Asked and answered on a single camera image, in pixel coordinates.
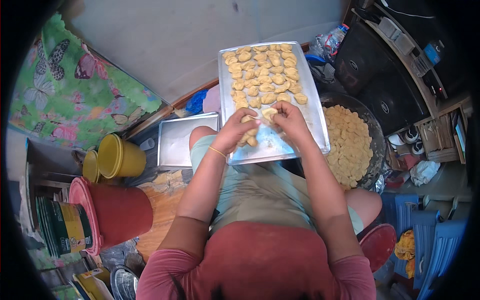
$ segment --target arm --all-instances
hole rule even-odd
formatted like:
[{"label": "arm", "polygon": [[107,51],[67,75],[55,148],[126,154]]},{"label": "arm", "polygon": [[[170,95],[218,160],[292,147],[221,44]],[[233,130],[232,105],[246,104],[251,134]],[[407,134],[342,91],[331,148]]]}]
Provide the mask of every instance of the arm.
[{"label": "arm", "polygon": [[300,110],[285,101],[277,102],[272,107],[279,112],[273,116],[273,121],[285,131],[301,153],[313,214],[319,234],[327,246],[329,261],[363,255],[353,231],[343,190],[328,168]]},{"label": "arm", "polygon": [[[257,116],[251,109],[242,108],[228,119],[212,147],[227,155],[235,150],[243,134],[257,128],[260,121],[241,123],[245,115]],[[218,191],[223,177],[225,158],[208,149],[192,180],[180,199],[172,226],[158,249],[179,249],[203,258],[208,237],[208,225],[218,202]]]}]

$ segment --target red shirt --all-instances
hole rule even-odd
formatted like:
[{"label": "red shirt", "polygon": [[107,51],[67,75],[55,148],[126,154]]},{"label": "red shirt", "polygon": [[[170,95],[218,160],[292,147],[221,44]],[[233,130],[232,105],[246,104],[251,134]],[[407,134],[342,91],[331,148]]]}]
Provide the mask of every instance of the red shirt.
[{"label": "red shirt", "polygon": [[315,232],[246,221],[219,229],[203,260],[177,249],[155,251],[140,277],[137,299],[176,299],[170,275],[187,299],[375,299],[367,258],[350,256],[328,264],[324,241]]}]

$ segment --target speaker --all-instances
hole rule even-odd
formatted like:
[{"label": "speaker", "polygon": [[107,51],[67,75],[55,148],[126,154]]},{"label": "speaker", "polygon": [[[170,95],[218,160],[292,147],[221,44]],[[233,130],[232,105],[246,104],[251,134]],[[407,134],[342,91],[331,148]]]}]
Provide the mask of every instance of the speaker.
[{"label": "speaker", "polygon": [[385,136],[430,115],[402,62],[363,22],[348,30],[335,69],[347,93],[372,111]]}]

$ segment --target aluminum tray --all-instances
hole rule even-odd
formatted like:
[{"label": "aluminum tray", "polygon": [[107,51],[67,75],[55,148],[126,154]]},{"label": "aluminum tray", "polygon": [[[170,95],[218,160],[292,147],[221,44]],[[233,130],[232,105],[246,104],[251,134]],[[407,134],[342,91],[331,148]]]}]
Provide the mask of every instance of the aluminum tray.
[{"label": "aluminum tray", "polygon": [[[310,68],[308,67],[307,60],[298,42],[270,42],[259,43],[253,45],[244,45],[229,49],[220,50],[218,52],[218,77],[220,81],[220,104],[222,115],[222,126],[225,125],[230,116],[235,112],[235,103],[230,95],[232,90],[231,85],[233,79],[231,73],[228,71],[228,66],[225,64],[225,60],[222,54],[227,51],[236,51],[238,48],[245,46],[263,46],[271,44],[287,43],[292,45],[292,53],[297,57],[297,69],[299,70],[300,80],[299,83],[302,86],[302,93],[308,97],[308,103],[306,105],[298,105],[293,94],[290,91],[287,93],[292,97],[292,104],[297,105],[302,112],[305,121],[307,122],[308,129],[312,133],[314,140],[317,142],[322,153],[327,154],[330,152],[330,143],[328,141],[327,126],[325,123],[324,112],[322,111],[322,105],[318,96],[315,82],[313,81]],[[261,116],[261,110],[270,107],[270,105],[262,104],[261,109],[253,108],[259,116]],[[227,159],[227,163],[231,166],[259,163],[264,161],[281,160],[289,158],[300,157],[300,153],[293,146],[291,141],[288,140],[284,132],[277,132],[278,129],[270,125],[267,121],[260,125],[257,134],[258,146],[250,147],[246,145],[242,148],[230,154]]]},{"label": "aluminum tray", "polygon": [[157,165],[161,170],[192,168],[188,143],[190,133],[198,126],[208,126],[218,131],[218,114],[209,112],[160,122],[158,126]]}]

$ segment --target yellow bucket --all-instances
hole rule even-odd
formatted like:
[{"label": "yellow bucket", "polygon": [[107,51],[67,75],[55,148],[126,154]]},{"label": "yellow bucket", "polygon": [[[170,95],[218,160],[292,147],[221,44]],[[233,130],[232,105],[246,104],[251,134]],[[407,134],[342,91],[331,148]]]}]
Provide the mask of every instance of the yellow bucket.
[{"label": "yellow bucket", "polygon": [[98,167],[107,178],[138,176],[147,163],[147,157],[140,147],[124,141],[116,134],[106,135],[98,148]]},{"label": "yellow bucket", "polygon": [[100,178],[100,169],[98,168],[98,154],[95,150],[88,151],[85,155],[82,175],[90,180],[90,182],[98,182],[98,179]]}]

